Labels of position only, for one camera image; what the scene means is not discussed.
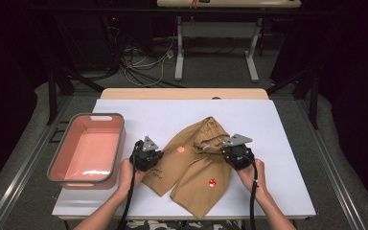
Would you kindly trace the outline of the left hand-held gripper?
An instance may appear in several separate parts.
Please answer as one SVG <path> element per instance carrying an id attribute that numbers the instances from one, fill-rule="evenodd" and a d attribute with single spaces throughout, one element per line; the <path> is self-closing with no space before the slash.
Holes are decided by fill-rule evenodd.
<path id="1" fill-rule="evenodd" d="M 136 170 L 146 172 L 153 168 L 163 155 L 164 152 L 159 150 L 158 146 L 146 136 L 144 140 L 135 143 L 129 161 Z"/>

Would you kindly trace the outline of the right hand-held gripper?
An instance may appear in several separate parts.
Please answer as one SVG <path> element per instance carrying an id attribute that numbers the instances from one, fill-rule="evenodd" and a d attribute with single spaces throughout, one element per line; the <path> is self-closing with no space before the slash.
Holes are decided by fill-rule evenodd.
<path id="1" fill-rule="evenodd" d="M 252 139 L 240 134 L 234 134 L 222 143 L 221 152 L 225 161 L 234 169 L 242 170 L 255 163 L 255 156 L 247 146 Z"/>

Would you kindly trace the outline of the brown pants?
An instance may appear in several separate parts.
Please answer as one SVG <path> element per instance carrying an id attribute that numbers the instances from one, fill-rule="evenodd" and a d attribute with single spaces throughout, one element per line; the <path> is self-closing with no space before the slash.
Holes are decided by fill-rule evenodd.
<path id="1" fill-rule="evenodd" d="M 225 194 L 232 173 L 222 154 L 229 134 L 213 117 L 187 126 L 164 147 L 164 155 L 143 179 L 157 195 L 198 219 L 204 218 Z"/>

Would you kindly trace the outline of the pink basket with grey rim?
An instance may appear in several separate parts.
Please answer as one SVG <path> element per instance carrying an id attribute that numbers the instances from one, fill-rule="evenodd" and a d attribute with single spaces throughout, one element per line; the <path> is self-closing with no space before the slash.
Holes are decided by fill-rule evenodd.
<path id="1" fill-rule="evenodd" d="M 125 139 L 121 114 L 78 114 L 65 130 L 47 177 L 69 190 L 110 189 L 116 184 Z"/>

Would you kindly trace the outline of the person's right hand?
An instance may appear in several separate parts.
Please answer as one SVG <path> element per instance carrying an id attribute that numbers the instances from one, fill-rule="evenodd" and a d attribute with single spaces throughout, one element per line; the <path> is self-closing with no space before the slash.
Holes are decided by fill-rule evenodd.
<path id="1" fill-rule="evenodd" d="M 257 181 L 255 199 L 260 201 L 265 194 L 265 163 L 260 160 L 255 160 L 255 166 L 248 166 L 245 169 L 237 171 L 237 174 L 243 186 L 249 191 L 252 191 L 253 182 Z"/>

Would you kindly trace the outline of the person's left hand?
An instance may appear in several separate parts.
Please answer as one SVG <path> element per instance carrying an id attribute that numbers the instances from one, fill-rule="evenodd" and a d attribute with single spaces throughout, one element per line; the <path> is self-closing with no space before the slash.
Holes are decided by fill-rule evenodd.
<path id="1" fill-rule="evenodd" d="M 128 158 L 124 159 L 120 165 L 117 194 L 122 197 L 127 197 L 130 186 L 135 187 L 139 185 L 145 175 L 145 172 L 135 171 Z"/>

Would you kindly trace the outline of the person's camouflage trousers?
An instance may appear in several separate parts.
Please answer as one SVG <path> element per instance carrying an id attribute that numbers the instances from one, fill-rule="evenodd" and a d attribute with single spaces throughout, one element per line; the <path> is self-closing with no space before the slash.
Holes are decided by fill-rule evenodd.
<path id="1" fill-rule="evenodd" d="M 242 230 L 237 220 L 130 220 L 126 230 Z"/>

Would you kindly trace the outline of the black metal stand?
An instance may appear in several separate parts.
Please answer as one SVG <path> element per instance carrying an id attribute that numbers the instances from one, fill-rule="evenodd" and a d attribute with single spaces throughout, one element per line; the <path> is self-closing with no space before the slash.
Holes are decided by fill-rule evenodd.
<path id="1" fill-rule="evenodd" d="M 304 100 L 310 94 L 309 121 L 314 129 L 318 129 L 317 105 L 319 90 L 319 67 L 316 64 L 309 64 L 291 77 L 274 83 L 266 89 L 266 93 L 271 95 L 290 83 L 297 82 L 292 93 L 295 100 Z"/>
<path id="2" fill-rule="evenodd" d="M 49 98 L 48 125 L 50 125 L 58 115 L 58 89 L 66 96 L 74 95 L 76 89 L 71 80 L 79 81 L 97 92 L 104 91 L 102 86 L 84 77 L 71 67 L 51 63 L 46 66 L 46 71 Z"/>

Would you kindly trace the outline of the desk with white legs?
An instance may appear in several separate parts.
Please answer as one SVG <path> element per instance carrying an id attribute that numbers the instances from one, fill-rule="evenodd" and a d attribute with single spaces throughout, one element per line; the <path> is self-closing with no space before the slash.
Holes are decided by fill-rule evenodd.
<path id="1" fill-rule="evenodd" d="M 267 10 L 298 9 L 301 0 L 198 0 L 197 9 L 190 9 L 192 0 L 157 0 L 157 6 L 162 8 L 180 8 L 181 10 Z M 177 35 L 177 59 L 175 67 L 175 79 L 181 81 L 184 68 L 184 37 L 231 37 L 250 38 L 249 49 L 244 52 L 250 79 L 258 82 L 256 66 L 254 63 L 254 51 L 260 31 L 263 28 L 261 16 L 253 22 L 195 22 L 191 16 L 189 22 L 183 22 L 181 16 L 176 17 Z"/>

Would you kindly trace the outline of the aluminium floor rail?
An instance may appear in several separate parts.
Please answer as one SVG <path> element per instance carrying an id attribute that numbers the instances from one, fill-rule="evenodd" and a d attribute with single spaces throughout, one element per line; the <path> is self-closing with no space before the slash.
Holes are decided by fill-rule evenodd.
<path id="1" fill-rule="evenodd" d="M 300 114 L 303 116 L 303 120 L 306 127 L 309 129 L 313 136 L 316 146 L 319 149 L 319 158 L 322 162 L 323 168 L 329 178 L 333 191 L 337 197 L 340 207 L 351 227 L 352 230 L 367 230 L 365 224 L 357 211 L 357 207 L 353 203 L 351 195 L 343 182 L 339 171 L 330 155 L 328 148 L 326 147 L 325 141 L 323 140 L 318 129 L 315 129 L 309 119 L 309 109 L 304 101 L 296 102 Z"/>
<path id="2" fill-rule="evenodd" d="M 47 124 L 49 121 L 48 98 L 46 96 L 38 98 L 30 122 L 0 172 L 0 230 L 32 176 L 43 149 L 55 132 L 59 118 L 72 99 L 72 96 L 62 97 L 57 104 L 56 118 Z"/>

